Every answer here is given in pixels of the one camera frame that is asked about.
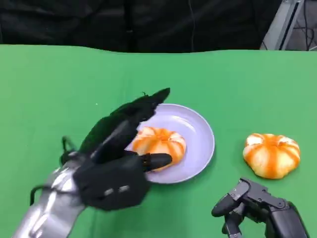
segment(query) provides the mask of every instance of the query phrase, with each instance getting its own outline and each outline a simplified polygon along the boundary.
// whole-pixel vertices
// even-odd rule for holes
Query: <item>green tablecloth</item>
[[[245,176],[293,201],[314,230],[317,195],[317,54],[218,51],[182,55],[118,54],[78,47],[0,46],[0,235],[10,237],[28,209],[32,186],[58,166],[60,138],[79,145],[94,123],[122,103],[171,87],[168,103],[210,123],[216,153],[196,178],[155,185],[135,208],[87,209],[72,238],[222,238],[211,209]],[[252,132],[298,141],[302,161],[283,180],[256,177],[242,159]],[[247,238],[264,225],[248,219]]]

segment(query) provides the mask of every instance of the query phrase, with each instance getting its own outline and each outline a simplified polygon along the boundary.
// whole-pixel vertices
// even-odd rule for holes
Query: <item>orange striped bun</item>
[[[132,143],[132,149],[139,155],[147,153],[167,153],[171,155],[172,163],[156,169],[156,171],[161,171],[171,165],[179,163],[183,159],[186,143],[185,139],[175,131],[146,126],[139,131]]]
[[[254,133],[246,140],[243,157],[256,175],[281,179],[297,168],[300,149],[286,136]]]

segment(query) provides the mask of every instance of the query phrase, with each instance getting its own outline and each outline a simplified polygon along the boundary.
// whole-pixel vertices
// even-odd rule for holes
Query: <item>black curtain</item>
[[[74,45],[141,53],[258,49],[280,3],[0,0],[0,29],[5,44]]]

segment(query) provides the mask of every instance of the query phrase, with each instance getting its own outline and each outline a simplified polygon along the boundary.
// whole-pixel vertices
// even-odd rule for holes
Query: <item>robotic hand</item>
[[[244,217],[266,223],[266,238],[309,238],[295,205],[272,196],[267,187],[241,178],[213,208],[214,217],[224,216],[222,233],[229,238],[241,238],[239,225]]]
[[[97,122],[79,150],[64,137],[62,167],[31,191],[31,207],[13,238],[66,238],[87,206],[110,211],[139,205],[150,189],[145,172],[171,163],[171,156],[138,156],[125,148],[168,95],[169,88],[122,105]],[[34,203],[38,189],[43,192]]]

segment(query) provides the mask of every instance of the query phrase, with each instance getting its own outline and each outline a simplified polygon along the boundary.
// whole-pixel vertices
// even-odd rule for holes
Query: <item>lavender plate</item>
[[[161,172],[147,173],[148,180],[155,183],[178,183],[199,174],[210,162],[214,151],[214,135],[208,122],[197,112],[176,104],[161,104],[156,114],[144,126],[163,127],[181,134],[186,141],[183,160]]]

